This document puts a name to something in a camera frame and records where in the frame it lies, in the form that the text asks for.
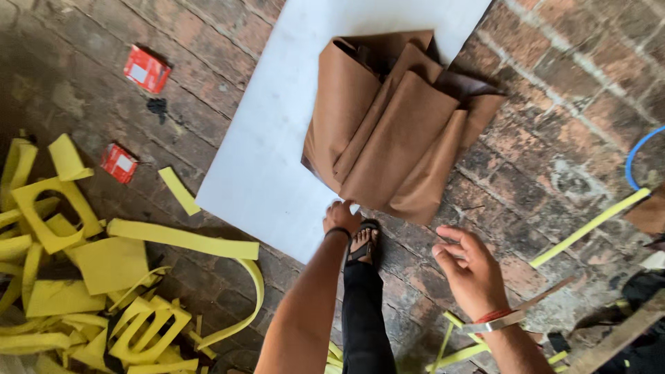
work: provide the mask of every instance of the black pants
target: black pants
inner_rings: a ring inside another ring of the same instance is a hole
[[[342,335],[344,374],[395,374],[395,359],[381,312],[383,281],[374,266],[344,269]]]

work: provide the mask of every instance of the person's arm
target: person's arm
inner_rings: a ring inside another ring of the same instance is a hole
[[[332,203],[323,220],[323,231],[342,227],[353,235],[361,217],[351,214],[350,205],[350,201]],[[347,245],[348,236],[344,232],[331,232],[325,237],[279,304],[254,373],[323,373],[333,324],[337,277]]]
[[[459,244],[437,244],[432,254],[446,273],[455,300],[474,321],[508,309],[499,263],[473,233],[461,228],[440,226],[437,234]],[[536,344],[519,325],[511,325],[483,338],[502,373],[554,373]]]

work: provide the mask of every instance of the silver bangle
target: silver bangle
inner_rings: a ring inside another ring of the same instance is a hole
[[[498,329],[503,329],[506,326],[514,325],[522,322],[527,317],[527,311],[518,310],[506,315],[505,317],[494,319],[493,321],[484,323],[473,323],[462,325],[462,332],[464,333],[489,333]]]

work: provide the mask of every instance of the forearm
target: forearm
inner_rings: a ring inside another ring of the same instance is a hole
[[[484,333],[483,337],[502,373],[554,373],[536,344],[518,325]]]
[[[256,373],[323,372],[337,277],[347,244],[348,237],[341,232],[324,239],[279,304],[265,336]]]

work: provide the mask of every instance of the white label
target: white label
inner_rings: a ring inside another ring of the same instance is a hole
[[[129,71],[129,75],[137,81],[143,83],[148,76],[148,72],[137,64],[133,64],[132,70]]]
[[[118,160],[116,161],[116,166],[123,169],[126,172],[128,172],[129,169],[132,168],[133,164],[134,163],[129,158],[125,157],[125,155],[123,154],[118,156]]]

